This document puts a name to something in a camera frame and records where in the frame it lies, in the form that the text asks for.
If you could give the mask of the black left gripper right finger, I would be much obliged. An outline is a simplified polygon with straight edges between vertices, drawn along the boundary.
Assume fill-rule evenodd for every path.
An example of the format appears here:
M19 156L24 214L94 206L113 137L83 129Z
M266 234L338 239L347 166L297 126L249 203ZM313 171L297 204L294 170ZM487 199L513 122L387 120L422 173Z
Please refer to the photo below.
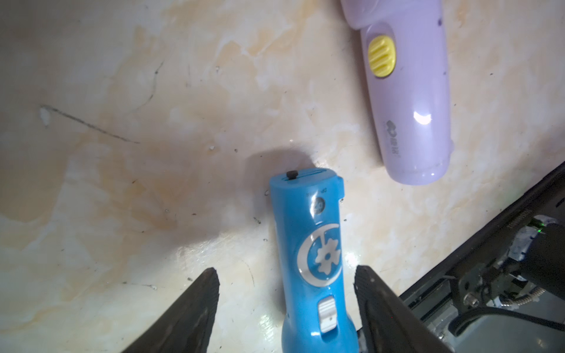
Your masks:
M361 352L450 351L369 266L357 267L354 287Z

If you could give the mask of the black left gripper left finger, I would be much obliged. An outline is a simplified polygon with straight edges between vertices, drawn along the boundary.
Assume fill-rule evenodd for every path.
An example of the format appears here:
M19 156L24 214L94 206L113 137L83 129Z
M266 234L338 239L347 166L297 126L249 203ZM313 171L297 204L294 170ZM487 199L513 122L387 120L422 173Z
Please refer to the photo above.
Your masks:
M219 303L219 277L205 269L125 352L206 352Z

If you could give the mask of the blue flashlight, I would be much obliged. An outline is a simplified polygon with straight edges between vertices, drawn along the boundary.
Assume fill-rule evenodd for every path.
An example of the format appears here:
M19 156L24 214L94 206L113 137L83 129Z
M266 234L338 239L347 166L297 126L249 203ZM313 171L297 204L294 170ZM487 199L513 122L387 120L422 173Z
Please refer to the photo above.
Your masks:
M292 170L269 183L285 295L284 352L358 352L347 313L340 202L330 169Z

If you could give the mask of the purple flashlight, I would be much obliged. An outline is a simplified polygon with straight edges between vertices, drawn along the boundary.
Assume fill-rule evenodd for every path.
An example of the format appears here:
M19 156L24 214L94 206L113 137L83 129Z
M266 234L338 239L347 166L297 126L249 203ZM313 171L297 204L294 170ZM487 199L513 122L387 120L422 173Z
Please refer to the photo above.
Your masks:
M360 32L388 175L404 185L442 178L453 152L447 43L440 1L343 1Z

